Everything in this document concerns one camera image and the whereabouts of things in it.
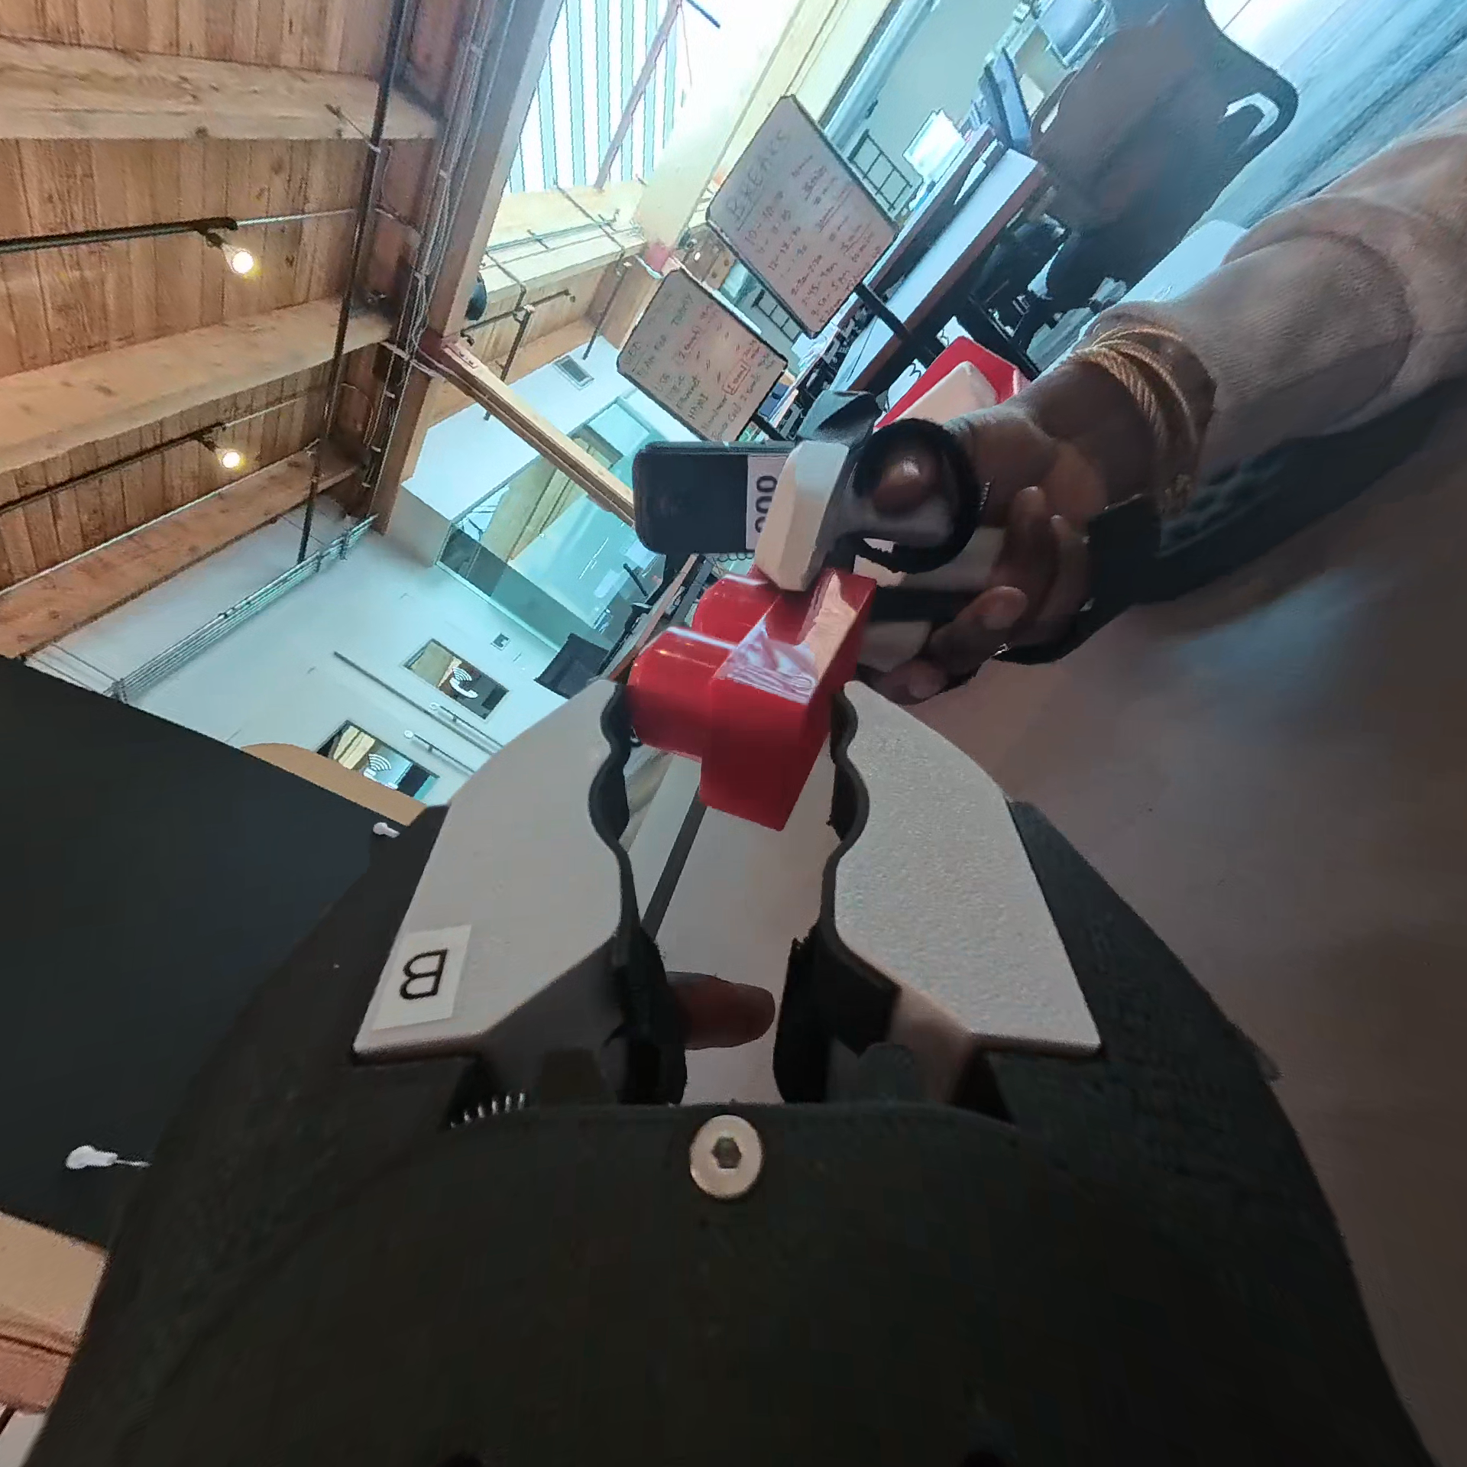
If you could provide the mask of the red plastic bin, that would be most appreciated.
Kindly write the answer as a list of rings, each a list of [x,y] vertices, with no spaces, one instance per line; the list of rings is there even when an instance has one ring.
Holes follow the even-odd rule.
[[[1017,366],[995,358],[989,346],[978,346],[978,340],[971,340],[971,335],[951,335],[936,366],[901,370],[901,380],[893,389],[893,404],[907,395],[907,389],[912,389],[917,375],[951,370],[957,358],[971,358],[971,366],[978,366],[978,370],[989,375],[995,404],[1008,404],[1016,391],[1030,389]]]

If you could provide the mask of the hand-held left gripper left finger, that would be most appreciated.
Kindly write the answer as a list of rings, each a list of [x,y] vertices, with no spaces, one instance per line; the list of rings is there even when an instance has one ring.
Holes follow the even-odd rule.
[[[354,1057],[484,1057],[492,1091],[533,1091],[547,1055],[631,1081],[619,966],[636,928],[630,868],[619,681],[518,732],[448,801]]]

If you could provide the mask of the person's right forearm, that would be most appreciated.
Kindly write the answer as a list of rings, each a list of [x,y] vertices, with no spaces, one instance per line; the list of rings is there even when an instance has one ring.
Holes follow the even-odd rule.
[[[1357,433],[1467,370],[1467,105],[1261,221],[1169,305],[1118,305],[1086,346],[1153,346],[1207,404],[1200,473]]]

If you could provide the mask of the white bottle black cap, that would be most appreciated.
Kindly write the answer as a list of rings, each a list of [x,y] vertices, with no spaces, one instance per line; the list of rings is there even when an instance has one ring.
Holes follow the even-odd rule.
[[[882,423],[929,419],[944,423],[957,414],[995,408],[995,389],[978,366],[957,358],[951,370],[929,370],[893,404]]]

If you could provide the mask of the handwritten whiteboard on stand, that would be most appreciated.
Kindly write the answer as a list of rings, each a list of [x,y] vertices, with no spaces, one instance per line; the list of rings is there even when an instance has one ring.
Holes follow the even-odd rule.
[[[631,319],[618,375],[663,404],[683,433],[708,442],[739,442],[739,433],[772,395],[783,354],[767,346],[690,270],[674,270]]]
[[[893,215],[793,94],[761,119],[708,225],[801,335],[824,335],[896,240]]]

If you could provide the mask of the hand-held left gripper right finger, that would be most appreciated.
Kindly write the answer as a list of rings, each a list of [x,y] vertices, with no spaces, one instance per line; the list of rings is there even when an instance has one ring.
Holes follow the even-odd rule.
[[[1102,1055],[1000,784],[866,681],[837,704],[837,833],[820,1021],[846,1055],[907,1048],[943,1101],[989,1055]]]

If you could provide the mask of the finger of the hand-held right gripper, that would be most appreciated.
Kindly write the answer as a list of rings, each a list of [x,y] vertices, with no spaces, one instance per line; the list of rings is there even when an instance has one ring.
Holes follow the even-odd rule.
[[[837,551],[846,484],[846,442],[793,442],[791,456],[753,456],[753,553],[780,593],[806,593],[820,582]]]

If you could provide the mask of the door window phone icon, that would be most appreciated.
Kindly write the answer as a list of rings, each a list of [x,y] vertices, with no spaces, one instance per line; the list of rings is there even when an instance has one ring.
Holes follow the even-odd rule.
[[[404,669],[418,681],[432,681],[457,719],[476,719],[476,720],[488,720],[512,697],[500,675],[488,675],[476,658],[467,658],[445,639],[418,642]]]

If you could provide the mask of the red plug adapter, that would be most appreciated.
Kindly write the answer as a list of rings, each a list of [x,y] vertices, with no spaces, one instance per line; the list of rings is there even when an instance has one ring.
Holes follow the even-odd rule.
[[[783,826],[831,742],[837,697],[855,675],[871,593],[855,572],[824,572],[806,593],[712,582],[690,627],[636,652],[631,732],[702,763],[712,813]]]

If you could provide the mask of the person's right hand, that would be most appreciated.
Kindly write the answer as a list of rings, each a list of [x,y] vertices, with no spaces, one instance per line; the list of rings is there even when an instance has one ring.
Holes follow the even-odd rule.
[[[1164,495],[1174,446],[1200,446],[1169,366],[1135,340],[1098,340],[1034,375],[995,408],[944,419],[971,478],[987,488],[987,524],[1000,531],[978,593],[882,670],[896,704],[922,704],[989,653],[1051,652],[1092,597],[1092,520],[1108,505]]]

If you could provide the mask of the brown chair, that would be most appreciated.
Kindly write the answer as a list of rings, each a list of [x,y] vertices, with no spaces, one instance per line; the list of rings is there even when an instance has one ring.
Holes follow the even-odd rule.
[[[1161,6],[1108,34],[1034,125],[1039,215],[1070,237],[1189,237],[1295,119],[1298,91],[1224,41],[1207,6]]]

